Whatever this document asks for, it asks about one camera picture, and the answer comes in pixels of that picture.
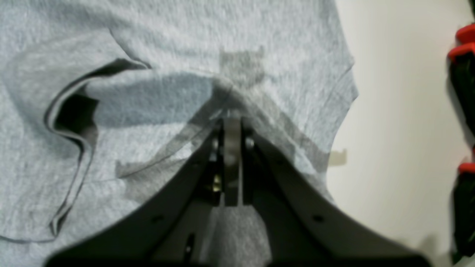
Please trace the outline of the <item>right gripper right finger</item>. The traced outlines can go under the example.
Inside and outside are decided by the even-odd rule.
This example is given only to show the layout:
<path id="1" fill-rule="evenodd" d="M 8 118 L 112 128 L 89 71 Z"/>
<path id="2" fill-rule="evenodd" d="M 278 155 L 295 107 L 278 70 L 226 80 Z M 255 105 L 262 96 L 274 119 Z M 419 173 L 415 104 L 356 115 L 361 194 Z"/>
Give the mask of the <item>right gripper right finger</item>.
<path id="1" fill-rule="evenodd" d="M 242 197 L 262 218 L 270 267 L 429 267 L 421 254 L 378 235 L 331 204 L 248 118 L 237 121 Z"/>

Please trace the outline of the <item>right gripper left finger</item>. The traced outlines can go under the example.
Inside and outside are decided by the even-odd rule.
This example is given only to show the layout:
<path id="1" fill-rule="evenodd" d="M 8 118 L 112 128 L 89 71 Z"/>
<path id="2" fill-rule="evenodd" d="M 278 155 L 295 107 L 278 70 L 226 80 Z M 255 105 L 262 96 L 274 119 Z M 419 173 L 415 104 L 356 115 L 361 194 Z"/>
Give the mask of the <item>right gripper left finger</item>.
<path id="1" fill-rule="evenodd" d="M 48 267 L 188 267 L 200 253 L 212 209 L 232 205 L 232 119 L 221 119 L 178 173 L 137 211 L 69 247 Z"/>

